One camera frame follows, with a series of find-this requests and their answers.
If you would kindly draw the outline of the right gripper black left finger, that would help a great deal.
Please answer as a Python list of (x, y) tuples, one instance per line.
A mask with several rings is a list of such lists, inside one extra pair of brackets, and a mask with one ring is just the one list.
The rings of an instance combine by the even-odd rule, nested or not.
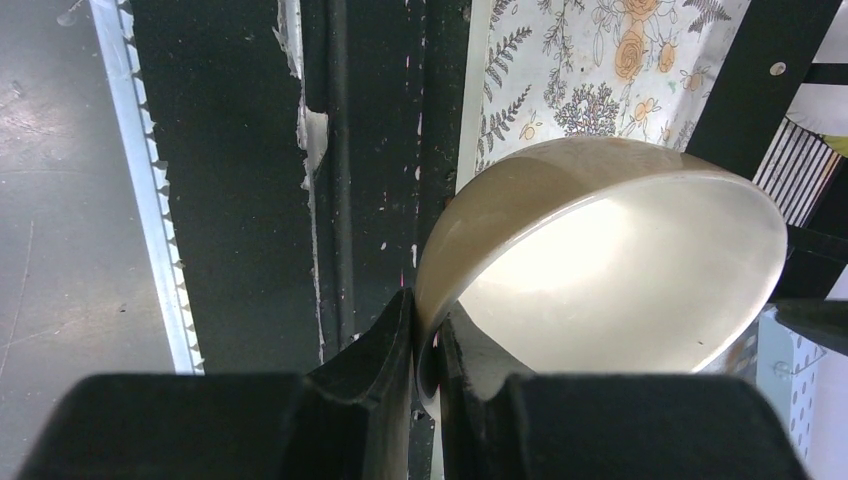
[(403, 479), (413, 295), (307, 374), (102, 374), (54, 409), (23, 479)]

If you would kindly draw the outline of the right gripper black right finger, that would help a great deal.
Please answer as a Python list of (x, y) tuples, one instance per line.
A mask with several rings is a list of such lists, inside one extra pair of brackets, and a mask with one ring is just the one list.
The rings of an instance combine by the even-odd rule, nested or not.
[(804, 479), (776, 413), (723, 375), (541, 375), (461, 307), (439, 330), (449, 479)]

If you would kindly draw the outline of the plain beige bowl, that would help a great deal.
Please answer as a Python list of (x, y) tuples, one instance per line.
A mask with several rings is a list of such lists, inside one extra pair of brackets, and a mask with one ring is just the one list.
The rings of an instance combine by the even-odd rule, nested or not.
[(460, 306), (539, 373), (699, 372), (769, 300), (788, 229), (751, 181), (615, 137), (546, 141), (477, 174), (415, 282), (416, 386), (440, 413), (437, 332)]

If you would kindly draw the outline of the black wire dish rack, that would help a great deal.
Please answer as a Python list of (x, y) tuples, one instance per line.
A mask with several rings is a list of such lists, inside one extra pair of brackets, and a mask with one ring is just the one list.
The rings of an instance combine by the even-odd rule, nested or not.
[[(837, 1), (753, 1), (741, 21), (688, 153), (753, 179), (804, 83), (844, 86), (844, 67), (814, 57)], [(847, 303), (828, 291), (847, 265), (847, 166), (825, 183), (809, 227), (789, 229), (789, 263), (773, 296), (776, 320), (801, 336), (847, 352)]]

